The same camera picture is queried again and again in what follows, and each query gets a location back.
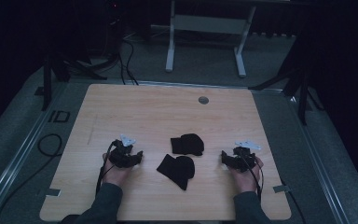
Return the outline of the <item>black sock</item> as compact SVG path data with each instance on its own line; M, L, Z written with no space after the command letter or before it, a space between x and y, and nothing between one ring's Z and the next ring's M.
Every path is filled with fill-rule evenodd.
M195 133L187 133L180 137L172 138L171 144L173 154L201 156L204 151L204 143Z
M172 157L167 154L157 171L168 177L180 189L186 190L188 180L195 175L195 163L187 156Z

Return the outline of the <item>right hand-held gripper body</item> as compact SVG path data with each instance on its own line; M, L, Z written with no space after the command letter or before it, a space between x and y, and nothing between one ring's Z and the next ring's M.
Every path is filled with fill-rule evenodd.
M250 141L237 141L233 149L234 156L227 156L227 166L241 173L251 171L254 167L260 166L252 149L260 149L260 146Z

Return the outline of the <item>black tripod stand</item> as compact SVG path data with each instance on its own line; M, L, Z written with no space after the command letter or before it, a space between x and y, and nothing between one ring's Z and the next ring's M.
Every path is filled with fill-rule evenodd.
M46 111L49 104L52 101L52 80L51 73L54 73L56 78L59 81L67 82L70 79L70 74L68 72L67 66L71 65L75 69L78 69L83 74L87 76L98 79L106 80L106 77L102 77L94 73L90 68L82 65L81 63L72 60L69 56L62 53L50 53L45 57L44 66L43 66L43 106L42 110Z
M284 96L294 97L299 91L297 115L303 125L306 125L306 107L309 95L310 77L319 59L319 50L315 45L312 34L300 33L284 59L278 74L249 90L262 91L267 87L284 79L288 79L282 93Z

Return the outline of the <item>person's left hand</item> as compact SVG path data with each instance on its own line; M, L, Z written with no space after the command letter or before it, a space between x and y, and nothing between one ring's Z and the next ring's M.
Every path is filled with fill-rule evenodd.
M110 160L108 160L109 155L107 153L103 154L103 159L105 160L103 166L103 178L102 182L113 184L118 187L122 187L129 177L132 168L117 168Z

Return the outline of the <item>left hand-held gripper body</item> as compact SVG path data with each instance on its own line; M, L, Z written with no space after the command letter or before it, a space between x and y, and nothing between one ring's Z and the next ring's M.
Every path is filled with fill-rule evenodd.
M122 134L119 139L114 140L108 148L110 160L118 168L130 168L139 163L139 155L132 155L135 140Z

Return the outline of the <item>person's right hand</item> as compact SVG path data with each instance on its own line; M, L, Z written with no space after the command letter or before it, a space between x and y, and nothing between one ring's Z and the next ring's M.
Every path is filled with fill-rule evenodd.
M257 192L257 186L259 184L261 168L264 163L259 159L256 159L256 166L251 171L241 173L233 168L228 168L231 172L234 183L239 193L243 192Z

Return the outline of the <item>white metal table frame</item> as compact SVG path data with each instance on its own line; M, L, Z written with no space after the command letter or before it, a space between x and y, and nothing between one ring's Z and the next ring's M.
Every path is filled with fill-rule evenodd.
M239 45L233 49L234 57L239 77L246 77L246 70L242 58L242 52L253 22L256 6L250 7L246 19L229 19L177 14L175 8L176 1L171 0L169 46L165 65L166 72L171 72L173 70L175 54L175 32L192 31L202 33L239 35L241 37L241 41Z

